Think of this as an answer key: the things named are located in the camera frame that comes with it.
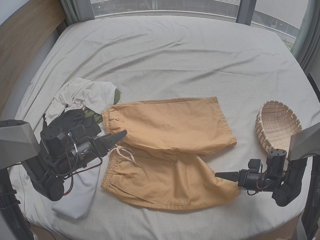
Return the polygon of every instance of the wooden headboard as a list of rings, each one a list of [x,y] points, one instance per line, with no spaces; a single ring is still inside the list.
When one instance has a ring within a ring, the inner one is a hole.
[[[19,75],[65,18],[60,0],[30,0],[0,25],[0,115]]]

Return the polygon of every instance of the woven basket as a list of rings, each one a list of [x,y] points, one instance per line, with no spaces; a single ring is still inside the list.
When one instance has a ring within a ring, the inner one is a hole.
[[[283,149],[289,151],[291,135],[302,130],[296,114],[277,100],[265,102],[257,115],[256,132],[264,150]]]

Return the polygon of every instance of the mattress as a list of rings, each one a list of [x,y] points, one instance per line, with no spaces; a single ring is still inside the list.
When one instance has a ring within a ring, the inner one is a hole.
[[[16,119],[30,122],[36,137],[56,92],[76,77],[110,81],[119,103],[217,96],[237,138],[234,147],[202,159],[215,172],[247,168],[267,154],[255,133],[260,106],[279,100],[298,115],[303,128],[320,121],[320,104],[285,44],[267,30],[215,19],[135,16],[76,23],[66,28],[30,84]],[[72,239],[248,239],[297,216],[307,198],[311,160],[301,194],[278,207],[271,193],[192,211],[146,209],[121,202],[100,184],[103,158],[89,215],[72,220],[51,210],[52,202],[33,189],[22,166],[10,178],[23,215]]]

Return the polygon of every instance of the gray curtain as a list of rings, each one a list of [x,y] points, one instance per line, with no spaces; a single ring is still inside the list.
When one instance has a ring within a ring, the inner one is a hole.
[[[90,0],[60,0],[66,13],[66,25],[94,20]]]
[[[320,0],[309,0],[296,42],[291,52],[306,75],[319,54],[320,46]]]

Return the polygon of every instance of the white drawstring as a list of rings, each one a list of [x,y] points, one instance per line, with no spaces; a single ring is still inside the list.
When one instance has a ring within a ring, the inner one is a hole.
[[[128,147],[118,146],[117,144],[116,144],[115,146],[116,146],[115,148],[113,148],[113,149],[110,150],[110,154],[111,154],[114,150],[116,150],[119,156],[123,157],[124,159],[126,159],[126,160],[128,160],[128,161],[130,161],[130,162],[132,162],[132,163],[134,163],[134,165],[135,165],[136,167],[141,167],[141,166],[138,165],[138,164],[136,163],[136,161],[134,160],[134,151],[133,151],[132,149],[130,149],[130,148],[128,148]],[[128,158],[128,157],[126,157],[126,156],[124,156],[123,154],[121,154],[121,153],[120,153],[120,150],[122,150],[122,151],[124,151],[124,152],[127,152],[127,153],[130,155],[131,159]]]

